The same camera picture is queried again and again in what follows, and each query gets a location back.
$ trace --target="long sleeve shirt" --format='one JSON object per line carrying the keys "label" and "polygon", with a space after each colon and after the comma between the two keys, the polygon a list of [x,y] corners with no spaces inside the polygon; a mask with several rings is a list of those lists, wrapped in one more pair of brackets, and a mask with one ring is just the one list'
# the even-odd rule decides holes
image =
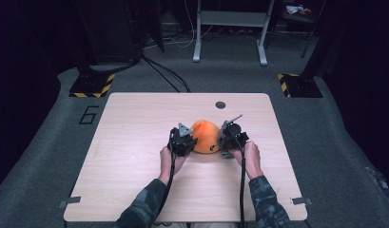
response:
{"label": "long sleeve shirt", "polygon": [[[259,228],[292,227],[289,216],[278,203],[277,194],[265,176],[252,179],[249,187]],[[153,180],[121,214],[114,228],[151,227],[158,217],[165,190],[163,182]]]}

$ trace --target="gray carpet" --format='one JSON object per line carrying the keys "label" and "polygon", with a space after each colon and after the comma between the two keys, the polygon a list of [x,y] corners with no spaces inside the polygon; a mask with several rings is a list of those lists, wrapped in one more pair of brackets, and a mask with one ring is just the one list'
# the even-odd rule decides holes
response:
{"label": "gray carpet", "polygon": [[[199,64],[192,62],[194,44],[186,48],[166,45],[165,53],[152,47],[145,55],[177,72],[192,92],[257,92],[270,96],[301,192],[314,201],[307,208],[312,227],[389,227],[389,199],[372,181],[366,167],[374,167],[345,131],[324,81],[316,78],[321,99],[285,98],[282,94],[277,74],[301,73],[312,48],[302,59],[305,40],[277,34],[266,52],[268,66],[264,67],[258,60],[257,38],[214,37],[203,43]],[[64,227],[64,209],[57,204],[68,197],[78,177],[108,98],[70,98],[68,90],[77,76],[76,69],[58,76],[62,89],[55,106],[2,183],[0,227]],[[175,91],[141,61],[116,74],[112,92]],[[97,112],[93,124],[78,124],[89,105],[98,106],[90,109]],[[294,222],[294,226],[307,227],[303,222]],[[111,224],[77,223],[68,227]]]}

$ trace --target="table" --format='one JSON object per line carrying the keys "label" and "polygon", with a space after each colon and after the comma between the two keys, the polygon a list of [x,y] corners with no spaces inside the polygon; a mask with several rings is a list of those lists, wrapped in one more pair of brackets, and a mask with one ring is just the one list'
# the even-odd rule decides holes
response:
{"label": "table", "polygon": [[200,62],[201,55],[201,25],[218,25],[218,26],[238,26],[238,27],[259,27],[263,28],[260,40],[257,40],[257,50],[259,52],[260,64],[267,65],[265,57],[264,40],[267,33],[268,24],[271,17],[272,8],[275,0],[269,0],[267,12],[236,12],[236,11],[215,11],[202,10],[201,1],[197,0],[197,38],[194,48],[193,61]]}
{"label": "table", "polygon": [[[216,107],[224,102],[225,108]],[[235,123],[261,150],[262,169],[292,220],[304,220],[304,204],[272,104],[260,93],[112,93],[94,134],[72,197],[66,221],[114,221],[160,172],[162,147],[170,130],[208,120]],[[220,153],[191,153],[175,176],[157,221],[240,221],[241,167]],[[246,220],[255,213],[245,180]]]}

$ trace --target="orange ball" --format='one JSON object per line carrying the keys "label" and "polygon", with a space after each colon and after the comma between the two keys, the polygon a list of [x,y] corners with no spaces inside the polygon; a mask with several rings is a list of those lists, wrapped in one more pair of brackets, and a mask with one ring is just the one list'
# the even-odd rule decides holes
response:
{"label": "orange ball", "polygon": [[218,136],[220,128],[205,120],[199,120],[191,126],[192,137],[197,139],[194,151],[201,154],[212,154],[219,150]]}

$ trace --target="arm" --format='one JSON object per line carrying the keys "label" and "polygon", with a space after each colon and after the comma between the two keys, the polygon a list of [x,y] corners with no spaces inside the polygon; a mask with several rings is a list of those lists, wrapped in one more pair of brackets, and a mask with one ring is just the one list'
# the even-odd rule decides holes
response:
{"label": "arm", "polygon": [[[242,153],[239,150],[230,151],[239,164],[242,163]],[[258,227],[292,227],[285,209],[278,203],[277,194],[264,176],[260,165],[260,150],[256,144],[249,141],[244,146],[245,171],[250,178],[249,187],[251,199],[256,211]]]}
{"label": "arm", "polygon": [[[150,227],[159,215],[166,186],[170,177],[171,152],[164,147],[161,152],[161,174],[145,187],[131,205],[117,219],[114,228],[144,228]],[[188,157],[176,157],[175,171],[177,174]]]}

